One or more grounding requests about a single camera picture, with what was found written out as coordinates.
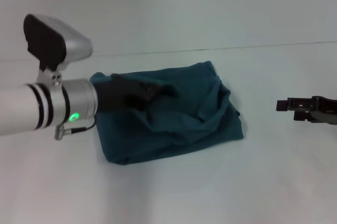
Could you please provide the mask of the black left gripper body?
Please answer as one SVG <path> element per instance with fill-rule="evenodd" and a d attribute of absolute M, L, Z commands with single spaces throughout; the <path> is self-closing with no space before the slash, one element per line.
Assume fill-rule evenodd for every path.
<path fill-rule="evenodd" d="M 161 86 L 116 75 L 111 80 L 93 83 L 97 112 L 135 109 L 144 111 L 161 92 Z"/>

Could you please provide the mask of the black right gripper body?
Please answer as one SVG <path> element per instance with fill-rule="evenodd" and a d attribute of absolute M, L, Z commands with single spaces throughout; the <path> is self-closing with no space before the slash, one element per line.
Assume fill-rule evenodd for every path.
<path fill-rule="evenodd" d="M 310 114 L 318 123 L 336 125 L 336 100 L 312 96 L 312 102 Z"/>

